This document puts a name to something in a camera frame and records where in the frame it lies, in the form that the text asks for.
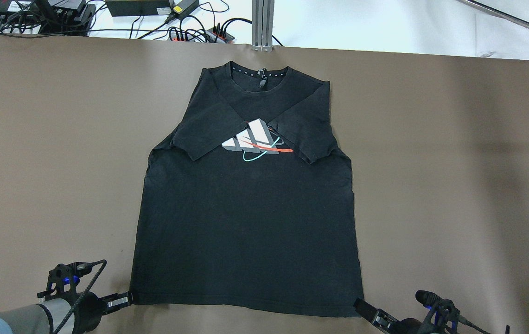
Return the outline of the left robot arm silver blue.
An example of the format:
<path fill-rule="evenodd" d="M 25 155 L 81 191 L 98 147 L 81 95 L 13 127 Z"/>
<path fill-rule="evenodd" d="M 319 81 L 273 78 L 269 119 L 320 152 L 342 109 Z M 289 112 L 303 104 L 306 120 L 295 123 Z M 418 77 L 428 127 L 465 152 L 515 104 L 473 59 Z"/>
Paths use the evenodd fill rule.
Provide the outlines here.
<path fill-rule="evenodd" d="M 101 318 L 131 306 L 131 292 L 98 297 L 90 291 L 106 260 L 57 264 L 39 302 L 0 312 L 0 334 L 86 334 Z"/>

